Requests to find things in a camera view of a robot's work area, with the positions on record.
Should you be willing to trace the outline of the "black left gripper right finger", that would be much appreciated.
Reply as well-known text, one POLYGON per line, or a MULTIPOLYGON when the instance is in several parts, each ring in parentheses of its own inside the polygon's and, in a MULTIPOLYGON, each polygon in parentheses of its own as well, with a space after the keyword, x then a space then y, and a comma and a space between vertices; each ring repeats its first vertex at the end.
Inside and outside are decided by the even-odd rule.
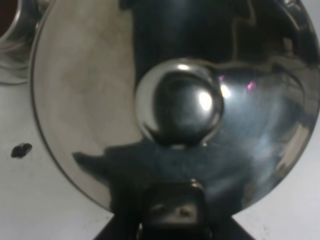
POLYGON ((228 212, 209 212, 208 221, 211 240, 253 240, 228 212))

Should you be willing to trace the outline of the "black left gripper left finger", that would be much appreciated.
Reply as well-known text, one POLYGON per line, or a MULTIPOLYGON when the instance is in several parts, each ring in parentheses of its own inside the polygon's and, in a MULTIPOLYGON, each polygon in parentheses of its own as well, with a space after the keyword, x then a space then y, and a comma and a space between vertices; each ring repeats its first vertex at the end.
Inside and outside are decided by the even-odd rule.
POLYGON ((114 215, 94 240, 135 240, 139 224, 134 216, 114 215))

